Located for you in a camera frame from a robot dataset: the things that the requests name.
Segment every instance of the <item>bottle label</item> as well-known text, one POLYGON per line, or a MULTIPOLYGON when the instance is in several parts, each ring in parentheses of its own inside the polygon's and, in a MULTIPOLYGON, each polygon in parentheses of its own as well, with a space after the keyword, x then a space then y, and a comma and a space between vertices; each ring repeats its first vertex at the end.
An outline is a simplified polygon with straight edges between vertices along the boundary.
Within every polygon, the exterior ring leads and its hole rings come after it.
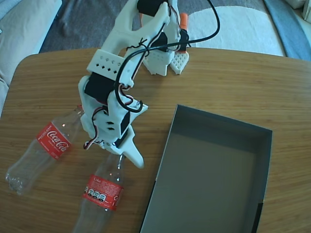
POLYGON ((123 190, 123 187, 120 185, 99 176, 91 175, 83 197, 100 207, 116 210, 123 190))
POLYGON ((52 122, 37 135, 37 141, 56 160, 71 146, 52 122))

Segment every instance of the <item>perforated plastic part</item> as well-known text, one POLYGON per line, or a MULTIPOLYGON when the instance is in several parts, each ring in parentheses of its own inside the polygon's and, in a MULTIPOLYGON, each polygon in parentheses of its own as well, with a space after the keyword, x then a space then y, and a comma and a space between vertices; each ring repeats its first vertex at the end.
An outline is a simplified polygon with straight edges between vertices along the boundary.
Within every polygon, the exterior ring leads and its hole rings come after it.
POLYGON ((176 52, 170 66, 172 70, 175 72, 175 74, 181 74, 188 61, 189 61, 189 54, 187 52, 186 53, 176 52))

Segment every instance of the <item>wood grain surface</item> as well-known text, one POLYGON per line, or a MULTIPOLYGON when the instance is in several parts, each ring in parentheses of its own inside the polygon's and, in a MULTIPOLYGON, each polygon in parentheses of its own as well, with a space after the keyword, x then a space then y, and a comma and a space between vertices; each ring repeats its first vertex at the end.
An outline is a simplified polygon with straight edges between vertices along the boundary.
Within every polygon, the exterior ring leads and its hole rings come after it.
MULTIPOLYGON (((42 53, 18 66, 0 120, 0 232, 70 233, 81 195, 108 152, 73 151, 18 197, 8 167, 55 116, 80 103, 78 82, 95 49, 42 53)), ((138 233, 176 105, 225 115, 274 131, 259 233, 311 232, 311 63, 229 50, 190 49, 181 75, 151 76, 141 67, 131 94, 149 105, 133 123, 145 169, 125 163, 125 192, 107 233, 138 233)))

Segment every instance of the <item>coca-cola bottle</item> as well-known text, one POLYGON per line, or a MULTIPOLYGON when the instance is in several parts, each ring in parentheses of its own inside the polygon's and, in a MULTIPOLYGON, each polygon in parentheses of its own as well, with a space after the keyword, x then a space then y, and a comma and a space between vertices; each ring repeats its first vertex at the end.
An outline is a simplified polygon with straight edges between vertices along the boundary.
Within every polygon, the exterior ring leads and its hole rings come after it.
POLYGON ((29 191, 36 178, 55 163, 73 143, 81 126, 81 105, 56 117, 31 142, 24 155, 7 171, 5 179, 17 194, 29 191))
POLYGON ((124 155, 110 154, 90 176, 73 233, 102 233, 123 192, 124 155))

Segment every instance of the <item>cardboard box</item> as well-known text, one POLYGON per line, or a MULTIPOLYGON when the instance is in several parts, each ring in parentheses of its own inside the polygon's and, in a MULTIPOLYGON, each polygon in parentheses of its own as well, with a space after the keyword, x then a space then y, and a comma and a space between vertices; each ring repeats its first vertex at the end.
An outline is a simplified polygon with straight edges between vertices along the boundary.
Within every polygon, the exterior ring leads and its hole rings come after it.
POLYGON ((272 131, 178 105, 141 233, 255 233, 272 131))

